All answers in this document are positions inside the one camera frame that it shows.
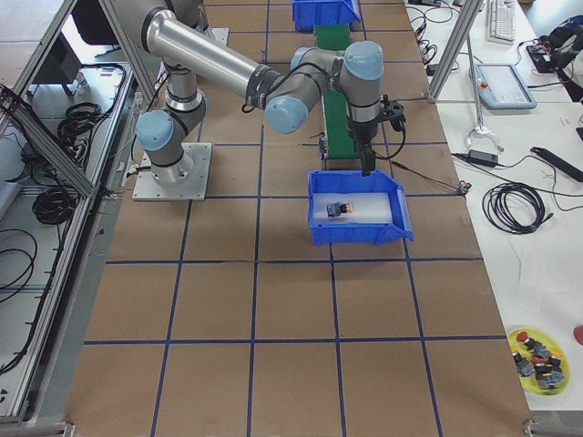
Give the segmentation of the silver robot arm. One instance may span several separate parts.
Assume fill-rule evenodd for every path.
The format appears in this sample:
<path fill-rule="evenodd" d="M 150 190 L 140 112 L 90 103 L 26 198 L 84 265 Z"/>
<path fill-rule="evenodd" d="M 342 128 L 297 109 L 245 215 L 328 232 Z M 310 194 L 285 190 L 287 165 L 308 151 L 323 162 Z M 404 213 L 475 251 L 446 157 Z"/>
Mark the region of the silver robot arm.
<path fill-rule="evenodd" d="M 381 122 L 384 74 L 383 50 L 374 41 L 357 41 L 341 51 L 301 47 L 290 72 L 282 75 L 206 34 L 200 2 L 117 1 L 115 10 L 133 43 L 243 97 L 247 106 L 263 110 L 268 124 L 282 134 L 297 131 L 326 90 L 342 93 L 363 174 L 374 171 L 371 143 Z"/>

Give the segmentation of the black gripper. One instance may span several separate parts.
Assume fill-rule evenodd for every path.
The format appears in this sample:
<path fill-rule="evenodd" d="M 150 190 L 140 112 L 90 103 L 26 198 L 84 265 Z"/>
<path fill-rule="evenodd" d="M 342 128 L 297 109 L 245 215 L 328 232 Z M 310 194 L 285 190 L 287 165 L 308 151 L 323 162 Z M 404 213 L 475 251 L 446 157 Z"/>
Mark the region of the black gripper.
<path fill-rule="evenodd" d="M 362 175 L 368 177 L 375 171 L 375 156 L 365 152 L 371 146 L 372 140 L 377 135 L 378 122 L 373 119 L 366 122 L 358 122 L 348 118 L 348 134 L 353 141 L 353 149 L 360 158 Z"/>

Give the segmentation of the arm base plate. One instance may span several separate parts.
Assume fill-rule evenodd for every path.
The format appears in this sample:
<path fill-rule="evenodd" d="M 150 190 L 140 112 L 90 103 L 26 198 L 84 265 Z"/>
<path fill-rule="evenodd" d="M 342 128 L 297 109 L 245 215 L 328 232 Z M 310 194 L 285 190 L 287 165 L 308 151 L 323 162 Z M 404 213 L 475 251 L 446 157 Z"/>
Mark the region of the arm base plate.
<path fill-rule="evenodd" d="M 173 167 L 161 168 L 152 165 L 147 153 L 141 161 L 142 167 L 133 190 L 137 201 L 203 201 L 206 197 L 211 162 L 211 143 L 183 142 L 181 161 Z"/>
<path fill-rule="evenodd" d="M 228 44 L 229 31 L 227 27 L 208 27 L 203 33 L 210 39 L 226 46 Z"/>

